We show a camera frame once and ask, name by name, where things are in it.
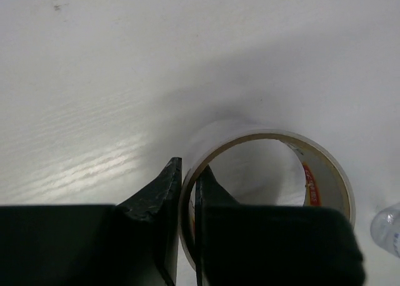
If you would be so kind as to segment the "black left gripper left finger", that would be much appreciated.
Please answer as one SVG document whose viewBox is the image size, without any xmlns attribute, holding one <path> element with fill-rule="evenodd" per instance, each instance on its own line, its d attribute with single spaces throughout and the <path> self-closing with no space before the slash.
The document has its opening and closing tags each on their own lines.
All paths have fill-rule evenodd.
<svg viewBox="0 0 400 286">
<path fill-rule="evenodd" d="M 174 285 L 182 160 L 118 205 L 1 207 L 2 285 Z"/>
</svg>

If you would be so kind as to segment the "blue-capped spray bottle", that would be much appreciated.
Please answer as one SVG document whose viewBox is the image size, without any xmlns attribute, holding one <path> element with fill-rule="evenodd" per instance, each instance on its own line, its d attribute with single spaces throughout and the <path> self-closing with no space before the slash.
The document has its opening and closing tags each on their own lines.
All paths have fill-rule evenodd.
<svg viewBox="0 0 400 286">
<path fill-rule="evenodd" d="M 377 246 L 399 258 L 399 203 L 376 214 L 370 233 Z"/>
</svg>

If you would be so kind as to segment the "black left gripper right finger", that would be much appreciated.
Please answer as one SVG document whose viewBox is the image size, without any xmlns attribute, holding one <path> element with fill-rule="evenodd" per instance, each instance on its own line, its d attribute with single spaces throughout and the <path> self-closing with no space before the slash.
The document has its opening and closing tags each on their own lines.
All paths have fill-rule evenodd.
<svg viewBox="0 0 400 286">
<path fill-rule="evenodd" d="M 362 285 L 352 227 L 324 207 L 244 205 L 207 167 L 196 182 L 199 285 Z"/>
</svg>

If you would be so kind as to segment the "large clear tape roll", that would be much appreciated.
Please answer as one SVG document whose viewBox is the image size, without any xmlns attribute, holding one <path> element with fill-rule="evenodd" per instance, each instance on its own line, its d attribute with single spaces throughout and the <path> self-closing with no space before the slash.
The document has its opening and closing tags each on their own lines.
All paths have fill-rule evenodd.
<svg viewBox="0 0 400 286">
<path fill-rule="evenodd" d="M 350 223 L 355 221 L 349 179 L 325 148 L 305 136 L 265 124 L 215 121 L 192 135 L 183 159 L 179 229 L 191 265 L 195 263 L 195 184 L 207 167 L 241 203 L 328 207 Z"/>
</svg>

